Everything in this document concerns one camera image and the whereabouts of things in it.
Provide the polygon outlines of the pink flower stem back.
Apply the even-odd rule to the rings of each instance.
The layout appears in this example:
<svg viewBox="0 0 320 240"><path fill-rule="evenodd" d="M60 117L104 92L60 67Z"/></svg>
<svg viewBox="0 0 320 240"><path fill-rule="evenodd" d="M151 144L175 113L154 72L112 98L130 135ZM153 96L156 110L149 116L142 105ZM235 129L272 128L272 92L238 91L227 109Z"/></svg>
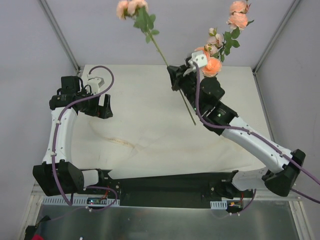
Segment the pink flower stem back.
<svg viewBox="0 0 320 240"><path fill-rule="evenodd" d="M133 20L133 27L139 29L144 34L147 44L153 43L165 66L168 67L168 61L155 39L155 36L160 33L155 29L156 15L149 14L148 10L149 6L146 0L120 0L116 6L116 16L121 20Z"/></svg>

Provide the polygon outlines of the pink flower stem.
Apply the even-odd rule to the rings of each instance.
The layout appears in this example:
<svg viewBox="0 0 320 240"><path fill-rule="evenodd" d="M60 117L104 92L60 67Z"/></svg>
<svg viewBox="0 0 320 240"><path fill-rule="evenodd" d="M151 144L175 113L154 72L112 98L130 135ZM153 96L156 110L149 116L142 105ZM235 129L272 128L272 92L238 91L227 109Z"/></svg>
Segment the pink flower stem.
<svg viewBox="0 0 320 240"><path fill-rule="evenodd" d="M207 65L204 66L202 70L202 74L205 77L215 77L222 69L222 63L219 59L212 57L209 51L206 51L204 47L198 47L194 50L196 51L203 51L207 58Z"/></svg>
<svg viewBox="0 0 320 240"><path fill-rule="evenodd" d="M209 53L211 57L213 57L222 48L224 43L224 36L217 33L216 28L210 28L208 30L208 35L209 37L207 39L206 45L204 46L204 50Z"/></svg>
<svg viewBox="0 0 320 240"><path fill-rule="evenodd" d="M225 57L230 54L231 48L238 48L240 46L237 39L241 32L254 22L254 20L249 20L247 16L250 7L251 4L248 0L236 0L230 5L229 17L226 22L229 26L229 31L225 31L222 34L224 40L218 55L222 63L225 61Z"/></svg>
<svg viewBox="0 0 320 240"><path fill-rule="evenodd" d="M160 33L155 29L156 15L149 14L148 10L149 6L146 0L120 0L116 6L116 16L121 20L133 20L133 27L139 29L144 34L147 44L153 43L165 66L168 67L168 61L155 39L155 36Z"/></svg>

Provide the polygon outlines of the white wrapping paper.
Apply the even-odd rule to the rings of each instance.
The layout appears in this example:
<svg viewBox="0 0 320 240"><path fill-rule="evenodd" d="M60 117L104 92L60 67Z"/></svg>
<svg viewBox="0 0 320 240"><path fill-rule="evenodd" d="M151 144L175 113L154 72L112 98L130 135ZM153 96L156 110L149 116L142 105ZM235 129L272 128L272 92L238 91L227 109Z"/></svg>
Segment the white wrapping paper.
<svg viewBox="0 0 320 240"><path fill-rule="evenodd" d="M109 175L113 179L129 179L262 167L243 147L197 123L166 126L159 136L145 132L129 157L113 167Z"/></svg>

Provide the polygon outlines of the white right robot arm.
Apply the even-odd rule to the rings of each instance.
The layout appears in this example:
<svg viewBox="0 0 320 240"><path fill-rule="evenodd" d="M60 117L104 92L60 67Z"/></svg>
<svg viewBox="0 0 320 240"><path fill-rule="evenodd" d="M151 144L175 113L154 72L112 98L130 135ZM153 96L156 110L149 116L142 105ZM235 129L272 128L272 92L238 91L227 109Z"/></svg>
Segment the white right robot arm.
<svg viewBox="0 0 320 240"><path fill-rule="evenodd" d="M286 197L305 159L259 135L234 110L223 104L224 90L214 73L205 73L209 61L200 53L184 65L168 66L172 90L180 90L199 122L191 128L177 113L150 105L145 117L129 115L93 128L110 142L131 152L110 174L116 179L217 173L234 170L225 192L267 188Z"/></svg>

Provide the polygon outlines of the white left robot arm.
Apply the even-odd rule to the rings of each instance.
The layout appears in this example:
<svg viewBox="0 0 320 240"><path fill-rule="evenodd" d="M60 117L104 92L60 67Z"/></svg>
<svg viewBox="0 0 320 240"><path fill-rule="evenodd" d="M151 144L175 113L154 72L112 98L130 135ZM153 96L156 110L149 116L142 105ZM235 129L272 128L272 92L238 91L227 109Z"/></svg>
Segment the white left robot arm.
<svg viewBox="0 0 320 240"><path fill-rule="evenodd" d="M46 196L79 193L88 187L94 194L105 191L104 174L100 169L80 170L72 163L72 137L79 113L102 117L106 106L99 105L96 95L104 85L102 77L92 77L84 84L77 76L61 77L61 88L49 101L51 131L42 164L35 165L32 174Z"/></svg>

